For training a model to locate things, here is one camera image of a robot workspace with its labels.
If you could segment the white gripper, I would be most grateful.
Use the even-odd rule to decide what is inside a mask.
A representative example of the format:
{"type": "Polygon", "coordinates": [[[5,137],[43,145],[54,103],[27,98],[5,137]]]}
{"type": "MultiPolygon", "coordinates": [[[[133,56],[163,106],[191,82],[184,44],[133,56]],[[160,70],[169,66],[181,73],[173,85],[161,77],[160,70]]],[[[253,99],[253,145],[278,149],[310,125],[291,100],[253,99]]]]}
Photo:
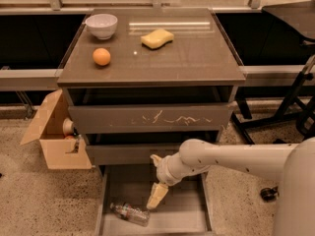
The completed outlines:
{"type": "Polygon", "coordinates": [[[166,196],[168,186],[174,186],[181,182],[183,178],[196,175],[197,171],[192,166],[185,164],[179,153],[166,157],[152,154],[150,159],[157,168],[157,178],[160,183],[153,183],[147,209],[155,209],[166,196]]]}

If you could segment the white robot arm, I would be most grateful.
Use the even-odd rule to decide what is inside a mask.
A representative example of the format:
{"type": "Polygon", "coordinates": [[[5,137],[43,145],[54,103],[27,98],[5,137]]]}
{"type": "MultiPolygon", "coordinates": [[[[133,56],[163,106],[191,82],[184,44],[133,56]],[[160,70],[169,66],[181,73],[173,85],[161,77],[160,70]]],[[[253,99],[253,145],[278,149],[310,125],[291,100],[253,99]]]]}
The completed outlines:
{"type": "Polygon", "coordinates": [[[299,144],[220,146],[198,139],[185,141],[177,153],[151,156],[158,181],[147,202],[156,208],[187,176],[218,165],[279,183],[274,236],[315,236],[315,139],[299,144]]]}

